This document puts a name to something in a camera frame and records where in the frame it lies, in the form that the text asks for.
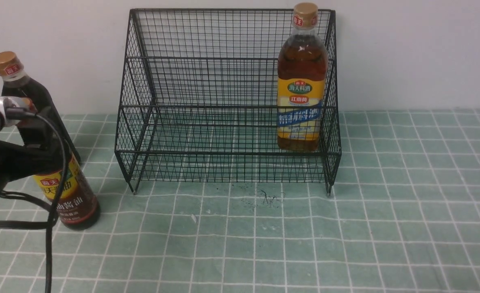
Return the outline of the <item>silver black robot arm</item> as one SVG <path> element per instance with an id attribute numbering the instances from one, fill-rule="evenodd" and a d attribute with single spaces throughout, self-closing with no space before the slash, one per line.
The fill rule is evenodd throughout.
<path id="1" fill-rule="evenodd" d="M 53 111 L 36 111 L 30 100 L 0 96 L 0 131 L 17 126 L 23 145 L 0 140 L 0 194 L 9 182 L 32 175 L 55 172 L 63 167 L 61 138 L 53 134 Z"/>

